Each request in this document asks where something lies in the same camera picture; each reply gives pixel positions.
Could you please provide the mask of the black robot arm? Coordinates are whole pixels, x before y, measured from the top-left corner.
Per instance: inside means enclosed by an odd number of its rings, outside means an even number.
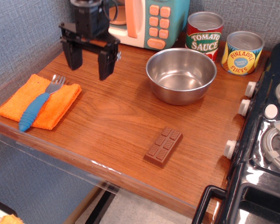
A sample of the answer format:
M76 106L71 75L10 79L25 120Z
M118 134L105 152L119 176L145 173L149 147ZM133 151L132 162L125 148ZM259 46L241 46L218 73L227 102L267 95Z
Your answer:
M119 60L120 40L109 33L110 22L119 14L117 1L114 16L110 16L108 0L72 0L74 23L60 23L61 43L68 66L77 70L83 64L82 50L98 55L98 72L101 81L113 73Z

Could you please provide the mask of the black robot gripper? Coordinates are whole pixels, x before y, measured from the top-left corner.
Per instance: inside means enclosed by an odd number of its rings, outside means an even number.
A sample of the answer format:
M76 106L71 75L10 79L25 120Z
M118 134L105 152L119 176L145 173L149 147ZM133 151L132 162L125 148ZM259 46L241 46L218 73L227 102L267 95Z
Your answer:
M82 50L98 54L99 79L104 81L113 73L119 60L120 40L109 33L110 22L118 16L118 4L115 15L110 17L108 3L73 3L75 21L60 23L63 51L72 70L83 64Z

